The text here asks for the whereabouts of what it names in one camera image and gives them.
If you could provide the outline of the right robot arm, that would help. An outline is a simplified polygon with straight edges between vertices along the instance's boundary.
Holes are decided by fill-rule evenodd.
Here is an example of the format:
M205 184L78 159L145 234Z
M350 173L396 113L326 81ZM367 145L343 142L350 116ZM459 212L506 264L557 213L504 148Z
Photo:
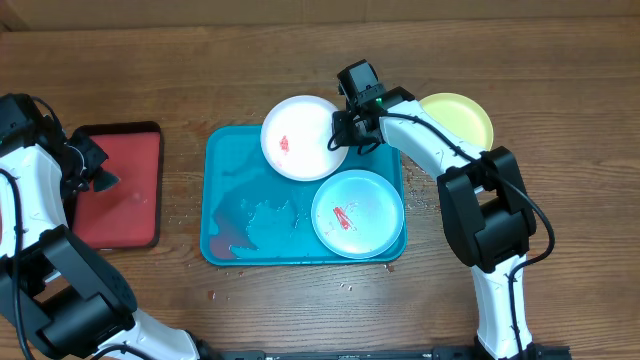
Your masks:
M368 153L387 144L437 184L445 238L472 271L479 311L476 345L488 359L525 359L533 339L521 277L536 232L533 207L513 154L453 134L402 87L391 90L365 60L338 73L346 108L333 115L330 150Z

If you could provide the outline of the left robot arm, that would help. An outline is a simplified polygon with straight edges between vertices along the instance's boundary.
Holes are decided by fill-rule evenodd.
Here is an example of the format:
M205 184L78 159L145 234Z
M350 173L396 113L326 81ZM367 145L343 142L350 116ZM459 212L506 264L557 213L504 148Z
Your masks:
M67 135L44 104L1 98L1 314L24 357L214 358L204 341L140 310L119 271L69 229L65 201L117 179L102 148Z

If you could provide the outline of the white plate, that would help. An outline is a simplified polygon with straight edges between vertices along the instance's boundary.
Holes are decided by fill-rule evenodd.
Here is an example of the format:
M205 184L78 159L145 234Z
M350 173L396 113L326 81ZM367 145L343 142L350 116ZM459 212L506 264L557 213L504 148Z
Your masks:
M337 110L330 101L312 95L290 97L273 107L260 134L269 165L295 181L315 181L335 172L348 154L347 147L328 149Z

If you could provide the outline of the yellow-green plate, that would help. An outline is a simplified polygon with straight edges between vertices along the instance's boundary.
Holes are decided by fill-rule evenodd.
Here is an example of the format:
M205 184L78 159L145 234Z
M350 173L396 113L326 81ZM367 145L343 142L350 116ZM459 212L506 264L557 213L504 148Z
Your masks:
M419 101L423 110L459 138L490 150L494 129L487 112L474 100L456 93L437 93Z

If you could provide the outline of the green scouring sponge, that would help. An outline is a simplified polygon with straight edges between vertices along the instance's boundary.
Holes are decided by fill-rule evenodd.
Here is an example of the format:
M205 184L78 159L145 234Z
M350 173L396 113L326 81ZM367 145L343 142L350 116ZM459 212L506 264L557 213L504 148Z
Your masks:
M115 186L120 181L119 177L100 169L93 178L94 192L104 192Z

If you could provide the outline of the light blue plate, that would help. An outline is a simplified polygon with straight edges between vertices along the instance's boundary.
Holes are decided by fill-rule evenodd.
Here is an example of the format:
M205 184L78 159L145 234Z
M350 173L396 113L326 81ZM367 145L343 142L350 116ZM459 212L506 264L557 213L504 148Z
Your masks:
M400 194L384 177L367 170L331 176L311 205L313 229L332 253L352 260L389 250L405 223Z

